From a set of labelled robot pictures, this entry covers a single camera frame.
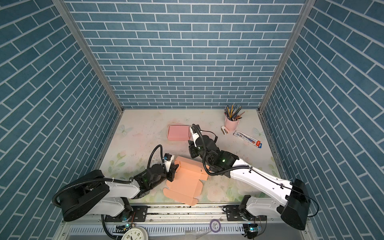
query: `orange cardboard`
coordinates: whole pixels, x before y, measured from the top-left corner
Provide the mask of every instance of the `orange cardboard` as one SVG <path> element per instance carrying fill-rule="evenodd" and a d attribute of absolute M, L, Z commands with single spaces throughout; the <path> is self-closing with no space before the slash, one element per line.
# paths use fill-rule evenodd
<path fill-rule="evenodd" d="M 184 204 L 193 206 L 197 204 L 195 197 L 201 194 L 203 183 L 200 180 L 207 180 L 208 174 L 201 162 L 185 157 L 177 157 L 175 164 L 179 164 L 173 182 L 167 180 L 168 188 L 163 189 L 166 197 Z"/>

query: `pink box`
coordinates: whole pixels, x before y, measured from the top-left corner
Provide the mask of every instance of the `pink box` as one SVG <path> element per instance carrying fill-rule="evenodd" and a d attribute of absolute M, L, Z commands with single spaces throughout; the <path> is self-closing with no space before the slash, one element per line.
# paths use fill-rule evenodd
<path fill-rule="evenodd" d="M 189 126 L 188 125 L 169 125 L 168 140 L 169 141 L 188 141 Z"/>

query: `metal panel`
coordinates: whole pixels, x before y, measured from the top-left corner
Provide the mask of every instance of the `metal panel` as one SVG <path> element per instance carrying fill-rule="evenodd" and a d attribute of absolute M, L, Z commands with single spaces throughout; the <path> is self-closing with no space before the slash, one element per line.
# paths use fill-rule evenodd
<path fill-rule="evenodd" d="M 109 232 L 113 232 L 117 225 L 107 226 Z M 185 235 L 185 231 L 199 231 L 209 229 L 208 224 L 136 224 L 135 226 L 143 227 L 147 230 L 148 235 L 151 237 L 157 236 L 173 236 Z M 234 234 L 244 233 L 243 225 L 241 223 L 225 223 L 221 225 L 219 234 Z M 101 225 L 74 225 L 68 231 L 68 235 L 105 235 Z"/>
<path fill-rule="evenodd" d="M 297 19 L 297 22 L 296 22 L 296 24 L 292 30 L 291 36 L 287 42 L 287 45 L 284 49 L 284 52 L 281 55 L 279 64 L 277 65 L 275 72 L 273 73 L 272 79 L 269 83 L 269 86 L 268 86 L 266 92 L 265 92 L 263 100 L 260 103 L 260 107 L 259 107 L 260 112 L 263 112 L 263 110 L 264 110 L 264 108 L 265 108 L 265 106 L 266 106 L 266 104 L 267 104 L 267 102 L 268 102 L 268 100 L 272 94 L 272 91 L 275 88 L 277 81 L 279 80 L 281 72 L 283 71 L 283 68 L 284 68 L 285 64 L 287 63 L 288 57 L 291 54 L 293 47 L 295 46 L 296 40 L 298 39 L 299 34 L 300 34 L 301 30 L 303 29 L 304 23 L 307 20 L 308 15 L 312 10 L 312 7 L 313 7 L 315 1 L 316 0 L 306 0 L 305 4 L 303 6 L 303 9 L 301 10 L 300 16 Z"/>
<path fill-rule="evenodd" d="M 285 172 L 285 169 L 283 167 L 283 163 L 281 162 L 279 153 L 277 152 L 276 144 L 272 139 L 272 135 L 269 132 L 269 128 L 268 128 L 268 125 L 266 124 L 264 115 L 260 111 L 258 111 L 258 115 L 259 115 L 259 119 L 260 119 L 260 122 L 261 122 L 263 130 L 264 130 L 265 137 L 266 137 L 268 144 L 269 144 L 269 147 L 271 149 L 273 158 L 275 159 L 276 167 L 277 167 L 277 170 L 279 171 L 280 177 L 283 179 L 288 179 L 288 175 Z"/>
<path fill-rule="evenodd" d="M 78 25 L 76 24 L 73 16 L 70 14 L 67 5 L 64 3 L 63 0 L 52 0 L 52 2 L 55 5 L 55 7 L 57 8 L 57 10 L 59 11 L 61 17 L 63 18 L 67 27 L 71 31 L 73 37 L 75 38 L 76 42 L 80 46 L 81 50 L 83 51 L 85 57 L 88 59 L 89 64 L 92 66 L 92 68 L 95 71 L 96 75 L 98 76 L 100 82 L 102 83 L 105 90 L 107 91 L 109 97 L 112 99 L 112 102 L 115 104 L 119 113 L 122 113 L 122 111 L 123 111 L 122 105 L 120 104 L 120 102 L 117 99 L 115 93 L 113 92 L 111 86 L 109 85 L 106 76 L 104 75 L 103 71 L 101 70 L 99 63 L 96 61 L 96 58 L 92 54 L 92 51 L 88 46 L 88 43 L 85 41 L 83 35 L 81 34 L 80 29 L 79 29 Z"/>
<path fill-rule="evenodd" d="M 93 167 L 93 170 L 95 170 L 95 169 L 99 169 L 99 167 L 101 166 L 101 163 L 103 162 L 104 156 L 105 156 L 105 154 L 107 153 L 107 150 L 108 150 L 108 148 L 109 148 L 109 145 L 111 144 L 113 135 L 115 134 L 116 129 L 117 129 L 118 126 L 119 126 L 120 119 L 121 119 L 121 117 L 122 117 L 123 112 L 119 113 L 119 115 L 118 115 L 118 117 L 117 117 L 115 123 L 113 124 L 113 127 L 112 127 L 111 131 L 110 131 L 109 134 L 108 134 L 108 138 L 107 138 L 107 140 L 105 141 L 105 144 L 104 144 L 104 146 L 103 146 L 103 149 L 101 150 L 100 155 L 99 155 L 99 157 L 98 157 L 97 160 L 96 160 L 96 163 L 95 163 L 95 166 Z"/>

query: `pink pencil cup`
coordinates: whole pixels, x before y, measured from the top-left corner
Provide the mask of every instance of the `pink pencil cup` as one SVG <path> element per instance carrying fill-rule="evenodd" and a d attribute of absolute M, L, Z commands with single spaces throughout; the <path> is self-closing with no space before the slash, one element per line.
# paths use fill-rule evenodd
<path fill-rule="evenodd" d="M 224 126 L 229 130 L 229 131 L 235 131 L 237 126 L 239 125 L 240 120 L 236 121 L 231 121 L 228 118 L 225 118 Z"/>

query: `clock face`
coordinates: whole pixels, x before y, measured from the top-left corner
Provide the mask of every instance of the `clock face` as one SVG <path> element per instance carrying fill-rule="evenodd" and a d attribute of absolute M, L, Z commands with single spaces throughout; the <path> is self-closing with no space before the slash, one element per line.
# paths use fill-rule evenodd
<path fill-rule="evenodd" d="M 128 230 L 122 237 L 123 240 L 148 240 L 148 233 L 142 227 L 134 227 Z"/>

